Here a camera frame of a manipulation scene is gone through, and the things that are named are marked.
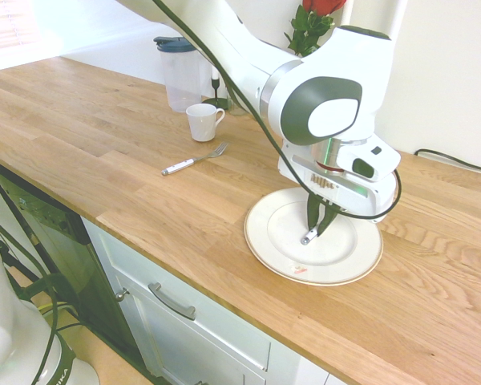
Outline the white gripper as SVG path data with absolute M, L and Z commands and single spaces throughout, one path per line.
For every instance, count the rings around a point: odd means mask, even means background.
M 320 167 L 312 157 L 310 146 L 297 146 L 284 140 L 278 161 L 281 175 L 298 183 L 308 193 L 306 215 L 308 229 L 318 223 L 320 200 L 324 204 L 324 217 L 317 225 L 320 237 L 332 224 L 340 210 L 367 220 L 378 222 L 394 207 L 398 182 L 394 174 L 380 181 L 369 181 L 350 172 L 331 172 Z

